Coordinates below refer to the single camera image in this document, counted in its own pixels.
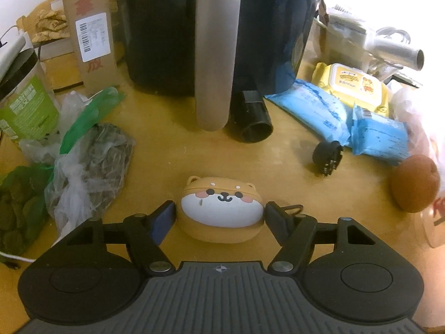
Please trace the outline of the brown round pear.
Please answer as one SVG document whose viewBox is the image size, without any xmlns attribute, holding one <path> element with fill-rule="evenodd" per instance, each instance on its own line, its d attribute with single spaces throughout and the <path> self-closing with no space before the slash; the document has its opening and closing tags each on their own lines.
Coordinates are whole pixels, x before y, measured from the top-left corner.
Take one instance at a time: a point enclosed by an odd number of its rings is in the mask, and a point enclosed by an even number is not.
<svg viewBox="0 0 445 334">
<path fill-rule="evenodd" d="M 435 162 L 423 154 L 415 154 L 401 162 L 391 174 L 391 196 L 403 211 L 417 213 L 433 202 L 440 183 Z"/>
</svg>

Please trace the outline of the black round plug adapter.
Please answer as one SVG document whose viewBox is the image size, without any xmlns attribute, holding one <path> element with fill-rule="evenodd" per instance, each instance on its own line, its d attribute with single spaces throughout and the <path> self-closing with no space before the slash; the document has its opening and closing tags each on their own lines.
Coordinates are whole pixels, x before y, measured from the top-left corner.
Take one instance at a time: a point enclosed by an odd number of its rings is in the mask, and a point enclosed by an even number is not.
<svg viewBox="0 0 445 334">
<path fill-rule="evenodd" d="M 340 142 L 320 142 L 312 154 L 312 161 L 324 176 L 330 176 L 339 167 L 342 160 L 343 146 Z"/>
</svg>

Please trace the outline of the black short tube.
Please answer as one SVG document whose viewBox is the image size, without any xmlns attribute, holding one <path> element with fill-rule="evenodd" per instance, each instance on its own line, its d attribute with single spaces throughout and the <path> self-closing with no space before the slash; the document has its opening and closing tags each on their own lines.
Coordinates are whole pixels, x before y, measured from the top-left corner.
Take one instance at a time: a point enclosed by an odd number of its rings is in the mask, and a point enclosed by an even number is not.
<svg viewBox="0 0 445 334">
<path fill-rule="evenodd" d="M 234 92 L 230 112 L 242 142 L 259 143 L 273 132 L 265 101 L 257 90 Z"/>
</svg>

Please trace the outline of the blue wet wipes pack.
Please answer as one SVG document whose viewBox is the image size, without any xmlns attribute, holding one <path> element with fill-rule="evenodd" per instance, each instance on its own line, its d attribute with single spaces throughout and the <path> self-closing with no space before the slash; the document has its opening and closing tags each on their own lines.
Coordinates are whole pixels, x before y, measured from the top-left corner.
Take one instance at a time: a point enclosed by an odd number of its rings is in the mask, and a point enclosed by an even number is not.
<svg viewBox="0 0 445 334">
<path fill-rule="evenodd" d="M 291 114 L 328 142 L 350 146 L 352 110 L 320 87 L 301 79 L 286 91 L 265 98 Z"/>
</svg>

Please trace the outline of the clear shaker bottle grey lid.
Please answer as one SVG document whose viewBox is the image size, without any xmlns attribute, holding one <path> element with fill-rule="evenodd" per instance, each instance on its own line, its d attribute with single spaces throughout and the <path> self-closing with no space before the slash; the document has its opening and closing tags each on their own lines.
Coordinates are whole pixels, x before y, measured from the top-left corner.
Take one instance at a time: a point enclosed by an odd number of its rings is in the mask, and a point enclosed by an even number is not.
<svg viewBox="0 0 445 334">
<path fill-rule="evenodd" d="M 432 248 L 444 245 L 445 238 L 445 193 L 441 190 L 432 203 L 422 212 L 422 224 L 427 243 Z"/>
</svg>

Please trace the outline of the yellow wet wipes pack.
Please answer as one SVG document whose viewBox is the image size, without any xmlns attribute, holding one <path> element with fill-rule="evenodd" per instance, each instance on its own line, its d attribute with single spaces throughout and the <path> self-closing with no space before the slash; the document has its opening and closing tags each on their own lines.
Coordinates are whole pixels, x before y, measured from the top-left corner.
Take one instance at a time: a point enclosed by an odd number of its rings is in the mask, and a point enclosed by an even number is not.
<svg viewBox="0 0 445 334">
<path fill-rule="evenodd" d="M 389 117 L 389 90 L 377 78 L 341 63 L 318 63 L 311 82 L 345 105 L 368 109 L 380 116 Z"/>
</svg>

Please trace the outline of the shiba dog earbud case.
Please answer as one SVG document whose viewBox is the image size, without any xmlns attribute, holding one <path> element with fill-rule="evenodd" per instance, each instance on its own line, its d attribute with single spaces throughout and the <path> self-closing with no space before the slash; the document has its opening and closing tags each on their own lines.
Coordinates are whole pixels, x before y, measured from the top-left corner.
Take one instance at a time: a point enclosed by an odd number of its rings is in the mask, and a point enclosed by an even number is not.
<svg viewBox="0 0 445 334">
<path fill-rule="evenodd" d="M 177 204 L 177 224 L 190 237 L 215 244 L 239 244 L 265 223 L 263 200 L 252 183 L 190 176 Z"/>
</svg>

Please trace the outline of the black air fryer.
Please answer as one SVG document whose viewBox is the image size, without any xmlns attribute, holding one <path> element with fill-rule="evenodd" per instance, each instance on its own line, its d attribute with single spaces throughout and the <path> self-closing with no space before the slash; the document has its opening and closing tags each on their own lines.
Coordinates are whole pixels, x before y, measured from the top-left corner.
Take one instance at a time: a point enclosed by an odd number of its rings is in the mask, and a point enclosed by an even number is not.
<svg viewBox="0 0 445 334">
<path fill-rule="evenodd" d="M 294 82 L 318 0 L 117 0 L 129 76 L 195 98 L 198 125 L 218 131 L 234 96 Z"/>
</svg>

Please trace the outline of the tall brown cardboard box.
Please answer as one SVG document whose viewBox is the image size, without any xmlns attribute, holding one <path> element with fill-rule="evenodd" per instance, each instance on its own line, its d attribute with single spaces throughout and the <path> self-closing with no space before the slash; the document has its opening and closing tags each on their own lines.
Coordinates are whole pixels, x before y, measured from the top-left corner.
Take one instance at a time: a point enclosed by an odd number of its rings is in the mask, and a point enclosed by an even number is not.
<svg viewBox="0 0 445 334">
<path fill-rule="evenodd" d="M 119 84 L 109 0 L 63 0 L 86 94 Z"/>
</svg>

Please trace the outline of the green label jar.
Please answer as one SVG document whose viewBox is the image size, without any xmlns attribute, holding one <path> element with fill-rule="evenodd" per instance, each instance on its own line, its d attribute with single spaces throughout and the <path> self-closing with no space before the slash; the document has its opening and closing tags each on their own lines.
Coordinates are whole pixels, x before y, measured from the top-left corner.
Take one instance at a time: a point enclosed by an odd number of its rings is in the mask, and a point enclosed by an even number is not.
<svg viewBox="0 0 445 334">
<path fill-rule="evenodd" d="M 1 81 L 1 130 L 13 142 L 54 133 L 60 108 L 38 56 L 21 51 Z"/>
</svg>

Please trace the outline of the white power bank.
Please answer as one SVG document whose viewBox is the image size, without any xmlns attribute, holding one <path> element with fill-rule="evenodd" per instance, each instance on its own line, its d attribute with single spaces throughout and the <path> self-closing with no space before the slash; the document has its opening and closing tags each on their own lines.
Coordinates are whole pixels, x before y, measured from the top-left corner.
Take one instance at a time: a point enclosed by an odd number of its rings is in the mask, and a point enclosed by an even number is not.
<svg viewBox="0 0 445 334">
<path fill-rule="evenodd" d="M 0 51 L 0 81 L 4 78 L 11 64 L 16 59 L 20 51 L 26 44 L 23 34 L 12 38 L 9 42 L 1 47 Z"/>
</svg>

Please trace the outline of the silver metal cylinder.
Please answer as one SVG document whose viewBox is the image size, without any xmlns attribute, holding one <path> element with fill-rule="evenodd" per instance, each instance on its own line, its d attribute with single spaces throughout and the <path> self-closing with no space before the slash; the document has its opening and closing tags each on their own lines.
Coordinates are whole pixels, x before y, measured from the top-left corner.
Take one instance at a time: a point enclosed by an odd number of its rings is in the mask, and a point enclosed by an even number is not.
<svg viewBox="0 0 445 334">
<path fill-rule="evenodd" d="M 425 63 L 425 55 L 422 49 L 393 38 L 382 36 L 368 38 L 364 48 L 374 56 L 389 63 L 402 65 L 416 71 L 422 70 Z"/>
</svg>

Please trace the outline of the clear crumpled plastic bag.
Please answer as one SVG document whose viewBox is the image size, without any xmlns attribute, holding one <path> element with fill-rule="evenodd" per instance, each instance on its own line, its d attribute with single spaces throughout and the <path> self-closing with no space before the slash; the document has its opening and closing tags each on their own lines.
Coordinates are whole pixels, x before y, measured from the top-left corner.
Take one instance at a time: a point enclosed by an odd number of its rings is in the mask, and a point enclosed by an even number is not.
<svg viewBox="0 0 445 334">
<path fill-rule="evenodd" d="M 114 87 L 91 98 L 72 91 L 63 98 L 52 133 L 19 143 L 32 162 L 53 168 L 44 198 L 60 237 L 87 219 L 102 218 L 124 185 L 135 141 L 103 122 L 123 99 Z"/>
</svg>

